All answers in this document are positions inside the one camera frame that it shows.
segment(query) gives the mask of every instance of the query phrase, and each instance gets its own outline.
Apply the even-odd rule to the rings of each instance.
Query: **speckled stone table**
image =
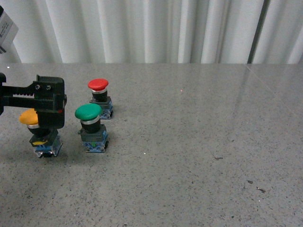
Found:
[[[10,64],[6,85],[65,80],[57,157],[37,158],[22,108],[0,116],[0,226],[303,226],[303,65]],[[106,78],[104,154],[74,117]]]

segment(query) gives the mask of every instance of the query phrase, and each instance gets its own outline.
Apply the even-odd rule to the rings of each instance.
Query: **yellow push button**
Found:
[[[34,109],[29,109],[20,115],[19,121],[22,124],[36,125],[38,124],[38,115]]]

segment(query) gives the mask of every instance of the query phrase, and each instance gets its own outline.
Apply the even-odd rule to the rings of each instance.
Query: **red push button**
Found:
[[[102,91],[108,85],[108,81],[106,79],[93,79],[89,82],[88,87],[94,91]]]

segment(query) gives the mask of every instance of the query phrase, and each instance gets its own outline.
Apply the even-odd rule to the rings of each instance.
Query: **green push button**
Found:
[[[76,110],[75,117],[82,121],[88,121],[95,119],[101,113],[101,111],[101,107],[97,104],[85,104]]]

